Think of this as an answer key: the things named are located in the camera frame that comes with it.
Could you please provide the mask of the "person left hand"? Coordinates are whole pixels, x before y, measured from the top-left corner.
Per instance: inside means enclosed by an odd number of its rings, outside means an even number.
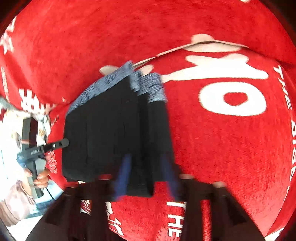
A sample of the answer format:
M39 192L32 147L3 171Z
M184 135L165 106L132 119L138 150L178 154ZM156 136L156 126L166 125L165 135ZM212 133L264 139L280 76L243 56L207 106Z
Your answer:
M25 168L24 172L27 177L32 177L32 173L29 169ZM49 182L49 173L50 173L50 170L45 168L44 171L42 171L37 176L37 178L33 181L34 184L39 188L46 188L48 186L48 182ZM23 181L22 187L24 189L28 189L28 188L30 189L28 181Z

